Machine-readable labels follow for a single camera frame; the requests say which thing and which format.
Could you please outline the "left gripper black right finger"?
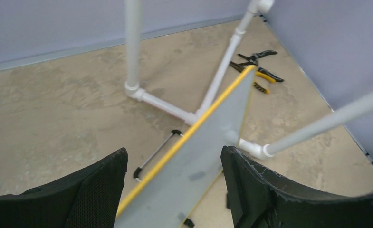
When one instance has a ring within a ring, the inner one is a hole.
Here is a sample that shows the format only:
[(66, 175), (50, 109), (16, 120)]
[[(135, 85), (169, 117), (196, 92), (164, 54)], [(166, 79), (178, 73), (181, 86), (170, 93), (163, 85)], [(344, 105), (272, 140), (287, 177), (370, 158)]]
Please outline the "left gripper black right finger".
[(220, 157), (236, 228), (373, 228), (373, 193), (347, 197), (308, 187), (234, 146)]

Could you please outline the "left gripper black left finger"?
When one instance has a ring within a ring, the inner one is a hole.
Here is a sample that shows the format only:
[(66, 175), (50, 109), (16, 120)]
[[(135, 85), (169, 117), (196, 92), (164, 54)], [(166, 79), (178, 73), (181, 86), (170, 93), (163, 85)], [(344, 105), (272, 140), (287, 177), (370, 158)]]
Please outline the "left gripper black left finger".
[(0, 228), (112, 228), (127, 164), (120, 148), (55, 181), (0, 196)]

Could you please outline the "yellow-framed whiteboard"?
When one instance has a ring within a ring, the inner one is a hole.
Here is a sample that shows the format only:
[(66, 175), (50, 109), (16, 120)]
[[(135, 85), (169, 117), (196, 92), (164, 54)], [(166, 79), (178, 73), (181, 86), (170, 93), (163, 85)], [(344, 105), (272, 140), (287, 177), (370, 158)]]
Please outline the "yellow-framed whiteboard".
[(116, 228), (178, 228), (238, 145), (256, 68), (247, 67), (119, 204)]

